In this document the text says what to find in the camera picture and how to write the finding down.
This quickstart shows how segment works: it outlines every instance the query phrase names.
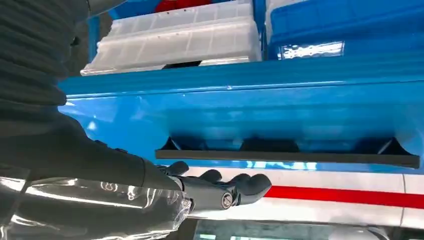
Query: robotic hand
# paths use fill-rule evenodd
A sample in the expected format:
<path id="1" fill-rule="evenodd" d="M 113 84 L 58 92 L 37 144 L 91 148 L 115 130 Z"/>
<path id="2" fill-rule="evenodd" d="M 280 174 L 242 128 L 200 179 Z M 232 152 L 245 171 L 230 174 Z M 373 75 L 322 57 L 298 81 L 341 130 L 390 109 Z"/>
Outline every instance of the robotic hand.
<path id="1" fill-rule="evenodd" d="M 232 206 L 251 204 L 262 198 L 271 187 L 270 180 L 263 174 L 250 177 L 242 173 L 228 182 L 222 182 L 221 173 L 215 169 L 199 177 L 182 176 L 189 170 L 183 161 L 169 167 L 159 166 L 159 169 L 188 194 L 194 212 L 226 210 Z"/>
<path id="2" fill-rule="evenodd" d="M 182 176 L 188 167 L 181 162 L 169 167 L 156 167 L 122 149 L 112 149 L 100 141 L 89 139 L 75 119 L 58 111 L 57 106 L 66 103 L 66 96 L 57 84 L 67 75 L 64 62 L 70 55 L 76 24 L 123 2 L 0 0 L 0 29 L 3 33 L 0 36 L 0 166 L 29 171 L 26 181 L 10 176 L 2 179 L 4 176 L 0 176 L 0 199 L 4 199 L 5 195 L 12 196 L 9 197 L 12 206 L 0 209 L 0 230 L 7 228 L 10 219 L 22 223 L 20 218 L 24 218 L 31 220 L 25 223 L 33 227 L 59 221 L 63 226 L 95 229 L 93 235 L 99 236 L 101 230 L 107 227 L 99 228 L 99 221 L 94 218 L 75 217 L 88 210 L 93 212 L 93 216 L 104 213 L 101 220 L 105 226 L 127 226 L 131 229 L 133 226 L 140 227 L 137 222 L 140 217 L 152 219 L 144 221 L 143 229 L 146 230 L 149 223 L 158 226 L 157 223 L 163 221 L 158 216 L 166 216 L 166 212 L 171 210 L 155 208 L 149 211 L 151 207 L 134 206 L 129 199 L 134 189 L 139 189 L 140 196 L 144 196 L 139 200 L 143 200 L 145 206 L 152 206 L 154 194 L 149 191 L 151 189 L 158 190 L 156 195 L 159 192 L 183 191 L 191 199 L 192 211 L 198 212 L 253 203 L 270 188 L 271 183 L 264 175 L 250 177 L 241 174 L 222 182 L 221 174 L 216 170 L 209 170 L 199 177 Z M 66 180 L 52 180 L 57 177 Z M 43 181 L 43 184 L 37 184 L 37 181 Z M 108 189 L 103 189 L 102 183 L 117 186 L 119 194 L 105 192 Z M 121 208 L 95 206 L 105 202 L 110 204 L 110 198 L 130 202 L 118 205 Z M 159 199 L 169 206 L 169 197 Z M 71 214 L 74 217 L 61 219 Z M 132 224 L 123 221 L 125 218 Z"/>

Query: transparent plastic cover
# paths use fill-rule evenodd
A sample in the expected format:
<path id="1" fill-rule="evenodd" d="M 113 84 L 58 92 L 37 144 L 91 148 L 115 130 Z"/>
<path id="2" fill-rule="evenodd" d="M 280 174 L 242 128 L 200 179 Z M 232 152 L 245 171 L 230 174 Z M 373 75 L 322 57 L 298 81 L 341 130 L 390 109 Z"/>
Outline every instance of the transparent plastic cover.
<path id="1" fill-rule="evenodd" d="M 25 182 L 0 176 L 1 203 L 15 196 L 9 220 L 0 215 L 0 240 L 161 239 L 191 207 L 181 191 L 75 178 L 33 181 L 17 198 Z"/>

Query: blue metal shelf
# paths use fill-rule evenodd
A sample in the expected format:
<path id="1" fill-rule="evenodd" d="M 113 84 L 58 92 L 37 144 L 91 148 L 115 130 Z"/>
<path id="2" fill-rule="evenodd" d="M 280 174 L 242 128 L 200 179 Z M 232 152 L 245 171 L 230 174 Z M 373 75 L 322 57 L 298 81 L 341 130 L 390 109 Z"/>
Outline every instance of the blue metal shelf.
<path id="1" fill-rule="evenodd" d="M 304 152 L 396 137 L 423 156 L 424 52 L 302 58 L 77 77 L 60 84 L 87 134 L 155 160 L 169 136 L 240 146 L 295 139 Z M 191 166 L 424 174 L 372 164 L 188 161 Z"/>

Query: plastic storage bin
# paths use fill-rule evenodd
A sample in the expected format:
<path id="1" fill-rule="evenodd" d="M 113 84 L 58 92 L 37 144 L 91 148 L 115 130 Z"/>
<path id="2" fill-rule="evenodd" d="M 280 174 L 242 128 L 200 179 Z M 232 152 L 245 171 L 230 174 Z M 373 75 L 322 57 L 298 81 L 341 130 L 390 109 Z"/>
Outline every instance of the plastic storage bin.
<path id="1" fill-rule="evenodd" d="M 308 0 L 270 13 L 268 53 L 271 58 L 278 47 L 334 42 L 353 54 L 415 51 L 423 48 L 423 18 L 422 0 Z"/>
<path id="2" fill-rule="evenodd" d="M 266 0 L 265 25 L 266 39 L 268 43 L 271 40 L 271 36 L 273 35 L 273 28 L 271 24 L 271 13 L 273 12 L 273 10 L 305 1 L 308 0 Z"/>
<path id="3" fill-rule="evenodd" d="M 161 12 L 113 22 L 82 75 L 261 60 L 252 4 L 238 0 Z"/>

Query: blue glossy surface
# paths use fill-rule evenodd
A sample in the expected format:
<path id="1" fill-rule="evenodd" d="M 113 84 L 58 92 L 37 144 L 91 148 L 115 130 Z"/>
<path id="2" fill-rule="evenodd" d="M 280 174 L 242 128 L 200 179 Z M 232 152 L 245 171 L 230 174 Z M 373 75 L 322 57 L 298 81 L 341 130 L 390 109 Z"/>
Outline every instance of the blue glossy surface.
<path id="1" fill-rule="evenodd" d="M 328 57 L 70 79 L 63 113 L 87 134 L 156 163 L 168 136 L 237 149 L 244 138 L 295 139 L 304 152 L 349 151 L 396 137 L 422 156 L 424 53 Z M 373 164 L 190 160 L 191 166 L 424 173 Z"/>
<path id="2" fill-rule="evenodd" d="M 280 46 L 343 43 L 343 55 L 424 49 L 422 0 L 308 0 L 271 13 L 268 57 Z"/>

